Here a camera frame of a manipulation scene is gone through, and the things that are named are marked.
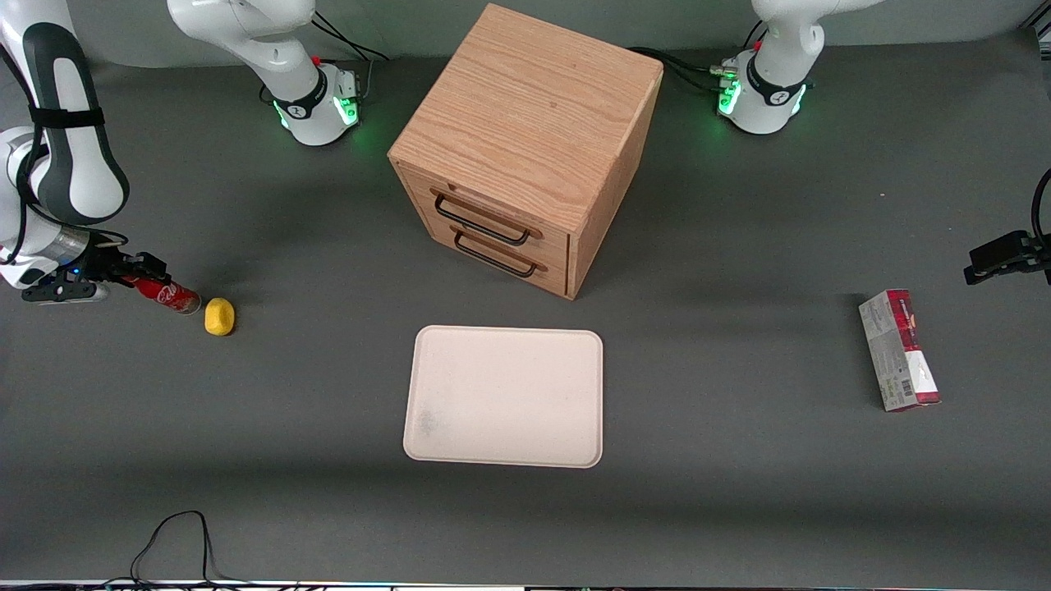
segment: red and white box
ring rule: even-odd
[[[942,402],[916,342],[916,317],[908,289],[888,289],[858,308],[880,380],[883,408],[908,410]]]

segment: gray table surface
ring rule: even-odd
[[[239,329],[0,292],[0,578],[124,574],[194,508],[255,579],[1051,588],[1051,288],[961,271],[1027,227],[1051,161],[1030,36],[830,48],[772,137],[667,77],[572,303],[433,243],[398,185],[386,150],[442,64],[378,64],[362,127],[320,149],[248,68],[99,72],[133,187],[109,227]],[[891,287],[939,407],[880,406],[856,305]],[[601,463],[409,460],[429,324],[601,334]],[[174,524],[144,574],[195,576],[198,535]]]

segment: yellow object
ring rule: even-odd
[[[204,329],[215,337],[226,337],[233,330],[233,304],[214,298],[204,309]]]

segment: black cable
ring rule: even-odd
[[[364,53],[362,52],[362,49],[360,49],[359,47],[357,47],[357,46],[356,46],[356,45],[355,45],[354,43],[351,43],[350,41],[347,41],[347,39],[346,39],[346,38],[344,38],[344,37],[343,37],[342,35],[337,35],[337,34],[335,34],[335,33],[332,33],[331,30],[329,30],[329,29],[325,28],[324,26],[322,26],[322,25],[317,24],[317,23],[316,23],[316,22],[314,22],[314,21],[310,21],[310,24],[312,24],[312,25],[316,26],[316,27],[317,27],[317,29],[318,29],[318,30],[321,30],[322,33],[324,33],[325,35],[328,35],[329,37],[334,37],[334,38],[335,38],[335,39],[336,39],[337,41],[343,41],[344,43],[347,43],[348,45],[350,45],[350,46],[351,46],[351,48],[352,48],[352,49],[354,49],[355,52],[357,52],[357,55],[358,55],[358,56],[362,56],[362,59],[363,59],[363,60],[366,60],[366,61],[368,61],[369,57],[368,57],[368,56],[366,56],[366,55],[365,55],[365,54],[364,54]]]
[[[128,568],[128,574],[130,575],[130,578],[138,585],[142,585],[143,583],[148,583],[147,580],[143,579],[140,576],[140,567],[142,566],[142,559],[146,556],[146,554],[149,553],[149,550],[153,547],[153,544],[157,543],[157,537],[161,534],[161,530],[164,529],[164,526],[171,519],[174,519],[176,517],[181,517],[183,515],[197,515],[197,517],[201,521],[201,533],[204,537],[204,552],[201,555],[201,578],[205,583],[215,588],[238,591],[235,587],[230,587],[228,585],[217,583],[208,577],[208,567],[210,566],[212,572],[214,572],[219,578],[225,578],[227,580],[241,580],[228,576],[226,574],[223,574],[223,572],[219,570],[219,567],[215,566],[215,551],[211,544],[211,534],[208,532],[208,521],[205,519],[204,513],[192,509],[189,511],[180,511],[178,513],[172,513],[167,517],[165,517],[157,526],[157,528],[153,530],[153,534],[149,536],[149,542],[146,543],[146,546],[143,547],[143,549],[140,550],[139,553],[136,555],[136,557],[131,561],[131,566]]]
[[[706,91],[713,91],[713,93],[720,93],[720,91],[722,91],[722,88],[719,88],[719,87],[716,87],[716,86],[707,86],[707,85],[701,84],[697,80],[695,80],[695,79],[691,78],[689,76],[687,76],[687,73],[688,74],[693,74],[693,75],[697,75],[697,74],[704,74],[704,75],[706,75],[706,74],[708,74],[708,69],[706,67],[701,67],[701,66],[694,65],[694,64],[692,64],[689,62],[686,62],[684,60],[681,60],[681,59],[679,59],[679,58],[677,58],[677,57],[675,57],[675,56],[673,56],[671,54],[666,54],[664,52],[661,52],[659,49],[654,49],[652,47],[628,47],[627,50],[635,52],[636,54],[654,58],[655,60],[660,60],[662,63],[664,63],[664,65],[668,66],[668,69],[672,70],[672,74],[678,76],[686,84],[689,84],[691,86],[693,86],[695,88],[698,88],[698,89],[701,89],[701,90],[706,90]]]
[[[1044,172],[1040,182],[1036,184],[1036,191],[1033,192],[1033,208],[1030,212],[1033,235],[1036,236],[1036,242],[1044,248],[1045,253],[1051,252],[1051,249],[1048,249],[1048,241],[1044,238],[1044,227],[1040,225],[1040,205],[1044,202],[1044,190],[1047,189],[1049,182],[1051,182],[1051,168]]]
[[[356,50],[359,55],[362,55],[362,59],[365,59],[365,60],[368,59],[368,58],[366,58],[362,54],[362,52],[365,50],[365,52],[373,54],[373,55],[375,55],[375,56],[377,56],[377,57],[379,57],[379,58],[382,58],[382,59],[384,59],[386,61],[390,61],[390,58],[387,57],[386,54],[382,54],[382,53],[379,53],[379,52],[377,52],[375,49],[366,47],[365,45],[362,45],[360,43],[354,43],[350,39],[347,39],[347,37],[343,33],[339,33],[339,29],[336,28],[334,24],[332,24],[331,22],[329,22],[329,20],[327,18],[325,18],[325,15],[321,14],[317,11],[314,11],[314,14],[317,15],[317,18],[322,19],[322,22],[324,22],[325,24],[327,24],[329,26],[329,28],[331,28],[332,30],[326,29],[325,27],[318,25],[314,21],[310,21],[310,22],[312,22],[314,24],[314,26],[316,26],[317,28],[320,28],[320,29],[324,30],[325,33],[331,35],[332,37],[335,37],[336,39],[338,39],[338,40],[343,41],[344,43],[346,43],[346,44],[350,45],[351,47],[353,47],[354,50]]]
[[[688,69],[692,72],[701,72],[707,74],[708,68],[701,67],[699,65],[694,65],[685,60],[681,60],[672,54],[661,52],[660,49],[654,49],[653,47],[628,47],[628,52],[635,52],[636,54],[641,54],[643,56],[648,56],[655,60],[660,60],[664,63],[675,64],[683,69]]]
[[[38,207],[37,205],[35,205],[33,203],[29,204],[29,209],[33,209],[33,211],[36,215],[40,216],[41,218],[47,220],[48,222],[50,222],[53,224],[58,224],[58,225],[60,225],[62,227],[66,227],[66,228],[73,229],[73,230],[82,230],[82,231],[86,231],[86,232],[89,232],[89,233],[101,233],[102,236],[108,236],[109,238],[119,240],[120,244],[114,244],[114,246],[124,246],[125,244],[127,244],[128,242],[130,242],[128,240],[128,237],[122,235],[121,232],[115,232],[114,230],[104,230],[102,228],[87,228],[87,227],[84,227],[84,226],[78,226],[76,224],[67,224],[67,223],[65,223],[63,221],[56,220],[50,215],[48,215],[46,211],[44,211],[43,209],[41,209],[40,207]]]
[[[94,586],[78,583],[33,583],[29,585],[0,585],[0,591],[99,591],[118,580],[131,580],[127,576],[116,576]]]
[[[748,42],[751,41],[751,36],[755,35],[757,30],[759,30],[759,27],[762,26],[762,24],[763,21],[759,21],[756,23],[756,26],[751,27],[751,30],[748,32],[748,36],[744,38],[744,43],[741,44],[742,49],[748,48]]]
[[[3,59],[3,63],[11,70],[12,76],[18,81],[18,85],[21,86],[22,93],[25,95],[25,100],[33,104],[33,95],[29,93],[29,85],[22,76],[22,70],[18,68],[18,64],[15,63],[15,59],[11,57],[5,47],[0,46],[0,58]],[[18,253],[22,251],[22,245],[25,244],[25,230],[26,223],[28,222],[28,211],[26,211],[26,191],[25,187],[22,185],[23,177],[28,179],[28,171],[32,162],[36,162],[36,154],[42,142],[41,135],[43,130],[39,125],[35,126],[33,129],[33,146],[29,148],[29,152],[22,159],[21,164],[19,164],[18,172],[15,175],[15,188],[18,191],[19,197],[19,225],[18,225],[18,238],[15,239],[15,246],[11,250],[11,254],[6,259],[0,261],[0,265],[9,265],[15,262],[18,258]],[[32,196],[33,191],[29,190],[28,195]]]

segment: metal drawer handle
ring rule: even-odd
[[[529,230],[528,229],[527,230],[522,230],[521,238],[514,239],[514,238],[511,238],[509,236],[503,236],[502,233],[500,233],[498,231],[491,230],[491,229],[487,228],[486,226],[476,224],[476,223],[472,222],[471,220],[468,220],[467,218],[463,218],[461,216],[457,216],[456,213],[453,213],[452,211],[448,211],[446,209],[442,209],[441,208],[441,204],[446,202],[446,196],[444,196],[444,195],[441,195],[441,193],[439,193],[437,191],[434,191],[434,192],[438,196],[438,198],[434,200],[434,208],[437,209],[438,213],[440,213],[444,218],[449,218],[450,220],[452,220],[454,222],[459,222],[459,223],[463,224],[465,226],[471,228],[472,230],[481,232],[481,233],[488,236],[489,238],[493,238],[493,239],[499,240],[500,242],[502,242],[504,244],[509,244],[511,246],[521,246],[522,244],[526,244],[527,240],[529,240]]]
[[[529,278],[533,277],[533,273],[536,272],[536,269],[537,269],[537,266],[538,266],[536,263],[531,264],[529,266],[529,270],[527,270],[527,271],[520,271],[520,270],[512,267],[511,265],[506,265],[506,264],[497,261],[496,259],[493,259],[492,257],[488,257],[486,254],[482,254],[481,252],[478,252],[477,250],[475,250],[473,248],[469,248],[467,246],[463,246],[462,244],[460,244],[460,239],[461,238],[463,238],[463,232],[457,230],[456,231],[456,238],[453,239],[453,244],[456,245],[456,248],[459,249],[460,252],[465,252],[467,254],[470,254],[470,256],[474,257],[475,259],[478,259],[479,261],[481,261],[483,263],[489,263],[490,265],[493,265],[494,267],[500,269],[501,271],[508,271],[509,273],[511,273],[511,274],[513,274],[515,277],[521,278],[521,279],[529,279]]]

